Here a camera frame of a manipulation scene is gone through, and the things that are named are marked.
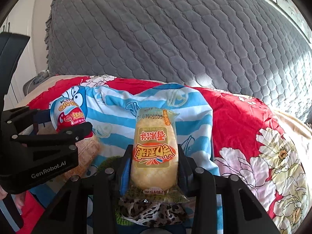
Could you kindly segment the blue striped Doraemon cloth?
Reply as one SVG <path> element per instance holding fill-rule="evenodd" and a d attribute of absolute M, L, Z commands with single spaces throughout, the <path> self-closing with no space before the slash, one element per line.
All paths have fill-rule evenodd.
<path fill-rule="evenodd" d="M 131 177 L 120 200 L 121 219 L 160 227 L 190 227 L 195 199 L 178 189 L 179 149 L 197 166 L 219 175 L 212 160 L 213 110 L 203 95 L 176 83 L 132 94 L 109 86 L 74 86 L 49 103 L 55 129 L 65 123 L 68 106 L 83 112 L 103 148 L 84 176 L 94 175 L 133 145 Z"/>

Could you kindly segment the yellow rice cake snack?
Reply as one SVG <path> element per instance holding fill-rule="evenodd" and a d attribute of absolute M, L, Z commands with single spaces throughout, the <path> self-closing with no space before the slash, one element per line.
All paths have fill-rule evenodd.
<path fill-rule="evenodd" d="M 162 203 L 188 202 L 178 187 L 178 113 L 150 107 L 137 112 L 129 186 L 123 196 Z"/>

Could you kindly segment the grey quilted headboard cover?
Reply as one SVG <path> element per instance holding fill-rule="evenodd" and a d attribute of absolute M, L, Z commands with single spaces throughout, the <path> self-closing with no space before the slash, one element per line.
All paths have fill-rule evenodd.
<path fill-rule="evenodd" d="M 54 75 L 209 87 L 311 119 L 311 48 L 264 0 L 52 0 L 45 43 Z"/>

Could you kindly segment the Kinder Joy egg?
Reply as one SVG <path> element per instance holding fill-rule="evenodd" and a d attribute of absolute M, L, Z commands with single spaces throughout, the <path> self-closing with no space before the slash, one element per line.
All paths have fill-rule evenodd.
<path fill-rule="evenodd" d="M 86 122 L 80 106 L 72 99 L 60 97 L 50 107 L 51 123 L 57 133 Z"/>

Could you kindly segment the red floral bedspread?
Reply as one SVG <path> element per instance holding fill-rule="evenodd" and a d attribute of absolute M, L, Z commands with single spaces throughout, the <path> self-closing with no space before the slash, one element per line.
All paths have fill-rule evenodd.
<path fill-rule="evenodd" d="M 295 233 L 310 210 L 302 165 L 311 130 L 256 98 L 111 75 L 64 75 L 44 82 L 21 105 L 47 109 L 61 97 L 80 106 L 98 139 L 92 144 L 97 153 L 82 166 L 84 177 L 124 154 L 141 108 L 158 107 L 177 113 L 185 154 L 214 174 L 241 178 L 280 233 Z"/>

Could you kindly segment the leopard print scrunchie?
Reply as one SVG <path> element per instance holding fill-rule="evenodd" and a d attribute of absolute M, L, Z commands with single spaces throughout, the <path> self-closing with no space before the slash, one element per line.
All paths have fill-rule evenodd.
<path fill-rule="evenodd" d="M 122 226 L 138 224 L 156 228 L 181 224 L 187 219 L 180 204 L 151 202 L 146 199 L 121 198 L 115 214 L 117 223 Z"/>

